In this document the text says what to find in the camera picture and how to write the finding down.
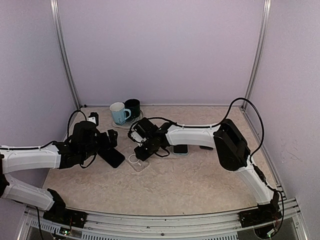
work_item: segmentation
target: mug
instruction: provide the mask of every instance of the mug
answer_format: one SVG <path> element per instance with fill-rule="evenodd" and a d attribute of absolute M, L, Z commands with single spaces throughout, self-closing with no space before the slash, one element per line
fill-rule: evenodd
<path fill-rule="evenodd" d="M 138 99 L 129 99 L 125 101 L 124 106 L 131 111 L 129 120 L 136 119 L 140 116 L 140 101 Z"/>
<path fill-rule="evenodd" d="M 125 104 L 123 102 L 115 102 L 110 106 L 110 111 L 112 114 L 112 119 L 117 125 L 123 125 L 126 123 L 126 120 L 130 118 L 131 111 L 130 109 L 125 109 Z"/>

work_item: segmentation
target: white and blue mug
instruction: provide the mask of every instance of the white and blue mug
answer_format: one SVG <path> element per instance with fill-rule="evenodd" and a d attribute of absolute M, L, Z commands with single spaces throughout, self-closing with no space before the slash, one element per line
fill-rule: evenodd
<path fill-rule="evenodd" d="M 126 120 L 130 118 L 131 111 L 125 108 L 125 104 L 123 102 L 115 102 L 110 106 L 110 111 L 112 114 L 112 119 L 117 125 L 123 125 L 126 123 Z"/>

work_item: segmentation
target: table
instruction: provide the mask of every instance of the table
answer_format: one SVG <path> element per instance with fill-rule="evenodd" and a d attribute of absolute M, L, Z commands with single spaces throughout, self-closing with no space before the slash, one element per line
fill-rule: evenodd
<path fill-rule="evenodd" d="M 108 107 L 82 108 L 99 114 L 98 129 L 118 131 L 118 149 L 126 151 L 136 143 L 127 137 L 128 130 L 114 128 Z M 225 115 L 227 107 L 217 106 L 144 106 L 146 117 L 164 117 L 180 124 L 213 124 Z M 258 143 L 251 132 L 243 113 L 233 107 L 228 116 L 246 138 L 253 151 Z M 83 120 L 78 114 L 74 123 Z M 155 120 L 160 126 L 163 121 Z M 44 188 L 56 190 L 66 206 L 102 213 L 172 216 L 194 215 L 232 211 L 256 206 L 257 203 L 247 186 L 233 172 L 220 166 L 216 150 L 204 150 L 189 146 L 186 156 L 170 154 L 165 158 L 155 155 L 150 165 L 136 172 L 124 161 L 112 168 L 97 156 L 87 169 L 76 165 L 68 169 L 51 169 Z M 272 187 L 275 180 L 268 164 L 258 151 L 254 161 L 264 172 Z"/>

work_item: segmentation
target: tabletop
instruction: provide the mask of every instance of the tabletop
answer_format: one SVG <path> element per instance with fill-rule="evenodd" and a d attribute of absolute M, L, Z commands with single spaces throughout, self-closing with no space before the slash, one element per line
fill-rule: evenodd
<path fill-rule="evenodd" d="M 226 114 L 227 107 L 220 106 L 143 106 L 146 117 L 164 117 L 179 124 L 214 124 Z M 118 132 L 120 152 L 132 151 L 137 146 L 128 136 L 128 130 L 114 128 L 108 107 L 82 108 L 99 114 L 100 132 L 114 129 Z M 74 123 L 82 121 L 78 114 Z M 238 107 L 228 116 L 239 128 L 253 151 L 258 143 Z M 158 127 L 161 120 L 153 121 Z M 85 161 L 87 165 L 92 158 Z M 207 214 L 232 211 L 256 206 L 254 196 L 233 172 L 220 166 L 216 150 L 189 146 L 188 155 L 170 154 L 149 159 L 149 166 L 136 172 L 127 161 L 112 168 L 97 156 L 88 168 L 79 165 L 67 169 L 51 169 L 44 188 L 56 190 L 66 206 L 102 213 L 172 216 Z M 259 150 L 254 161 L 264 172 L 268 182 L 275 187 L 275 180 L 268 164 Z"/>

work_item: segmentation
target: smartphone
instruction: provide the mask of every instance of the smartphone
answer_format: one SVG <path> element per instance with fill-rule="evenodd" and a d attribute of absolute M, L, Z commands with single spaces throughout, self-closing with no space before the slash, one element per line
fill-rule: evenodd
<path fill-rule="evenodd" d="M 188 154 L 188 145 L 174 145 L 173 154 L 176 155 L 187 155 Z"/>

